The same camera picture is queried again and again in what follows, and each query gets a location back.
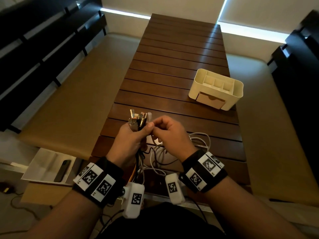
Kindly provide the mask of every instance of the left hand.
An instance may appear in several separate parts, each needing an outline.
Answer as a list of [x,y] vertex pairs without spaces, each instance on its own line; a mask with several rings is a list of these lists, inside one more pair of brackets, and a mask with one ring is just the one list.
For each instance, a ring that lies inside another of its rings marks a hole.
[[147,150],[146,136],[152,132],[153,128],[154,123],[148,122],[141,131],[133,132],[129,123],[125,123],[121,126],[106,156],[107,159],[120,168],[129,163],[139,148],[142,151]]

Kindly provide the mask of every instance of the bundle of cables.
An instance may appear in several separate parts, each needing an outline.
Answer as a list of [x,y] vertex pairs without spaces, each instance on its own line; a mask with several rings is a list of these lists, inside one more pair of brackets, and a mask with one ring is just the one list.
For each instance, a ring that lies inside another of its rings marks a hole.
[[[193,135],[205,135],[208,137],[209,140],[209,144],[207,145],[207,143],[199,137],[193,137]],[[199,145],[199,144],[194,144],[195,147],[198,148],[205,148],[207,151],[209,151],[210,147],[211,147],[211,139],[210,137],[206,134],[206,133],[202,133],[202,132],[194,132],[191,133],[189,135],[189,138],[191,141],[193,140],[198,140],[201,141],[204,145]],[[147,169],[152,169],[157,175],[159,176],[166,176],[166,172],[163,171],[162,169],[160,169],[161,166],[165,166],[165,165],[170,165],[176,161],[178,161],[178,159],[170,162],[170,163],[163,163],[164,161],[164,156],[167,153],[165,147],[163,146],[162,143],[157,144],[152,136],[152,140],[153,143],[155,145],[154,148],[150,148],[148,152],[142,152],[140,149],[138,150],[138,152],[135,154],[136,157],[136,166],[133,170],[133,173],[130,177],[129,182],[136,182],[138,176],[142,173],[143,175],[143,183],[145,182],[145,174],[144,174],[144,170]],[[150,154],[150,165],[151,167],[147,166],[144,164],[144,159],[145,159],[145,155],[144,154]]]

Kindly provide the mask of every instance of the right hand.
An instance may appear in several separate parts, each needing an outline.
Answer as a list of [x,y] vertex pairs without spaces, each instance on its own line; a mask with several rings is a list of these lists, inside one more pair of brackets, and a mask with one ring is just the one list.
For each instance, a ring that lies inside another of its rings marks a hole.
[[162,141],[165,149],[181,162],[197,151],[180,122],[169,116],[161,116],[153,120],[153,123],[153,138]]

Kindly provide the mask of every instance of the beige sofa cushion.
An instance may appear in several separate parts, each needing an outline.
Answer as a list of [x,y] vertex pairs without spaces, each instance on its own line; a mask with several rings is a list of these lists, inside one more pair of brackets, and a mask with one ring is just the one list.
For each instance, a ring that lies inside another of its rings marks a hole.
[[22,129],[33,146],[88,159],[139,39],[108,34]]

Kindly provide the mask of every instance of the forearm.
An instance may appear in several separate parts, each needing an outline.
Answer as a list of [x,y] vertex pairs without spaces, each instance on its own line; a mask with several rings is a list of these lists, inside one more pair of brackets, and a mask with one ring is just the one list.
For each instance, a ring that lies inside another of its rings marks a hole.
[[204,194],[218,212],[243,238],[305,238],[273,209],[226,177]]
[[24,238],[88,238],[101,213],[101,208],[72,190]]

